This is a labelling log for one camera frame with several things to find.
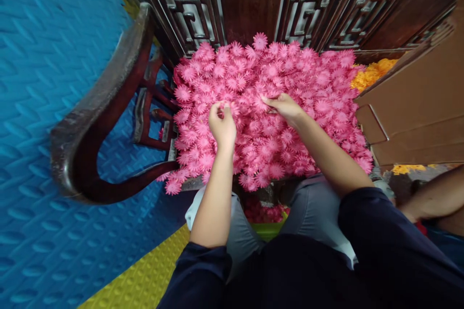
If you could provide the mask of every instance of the gray pants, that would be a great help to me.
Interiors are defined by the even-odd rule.
[[[191,230],[206,186],[198,191],[185,218]],[[290,214],[280,234],[300,234],[320,241],[354,260],[355,253],[348,239],[338,227],[340,198],[324,176],[316,175],[301,182],[290,200]],[[232,257],[231,277],[241,271],[243,263],[255,251],[261,251],[265,242],[251,228],[240,205],[239,197],[232,192],[231,229],[227,252]]]

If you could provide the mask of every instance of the person's left hand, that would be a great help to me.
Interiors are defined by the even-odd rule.
[[[209,128],[216,139],[217,150],[225,151],[232,150],[235,146],[235,138],[237,136],[237,128],[232,118],[231,106],[228,102],[219,101],[211,106],[209,112]]]

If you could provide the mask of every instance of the blue foam mat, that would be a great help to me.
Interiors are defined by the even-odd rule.
[[[74,308],[175,232],[191,197],[152,183],[88,206],[61,197],[50,177],[49,132],[131,24],[122,0],[0,0],[0,11],[0,308]],[[111,182],[165,158],[131,143],[133,107],[101,148]]]

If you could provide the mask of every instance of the blue cloth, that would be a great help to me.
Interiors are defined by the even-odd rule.
[[[464,238],[440,229],[436,222],[422,222],[427,228],[427,237],[464,272]]]
[[[159,308],[464,307],[464,273],[376,188],[340,204],[359,263],[307,236],[283,234],[226,285],[225,247],[189,243]]]

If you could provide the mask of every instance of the person's right hand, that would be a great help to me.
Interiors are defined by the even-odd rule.
[[[306,115],[305,111],[286,93],[280,93],[277,99],[262,97],[262,101],[275,108],[292,127],[296,127],[297,120]]]

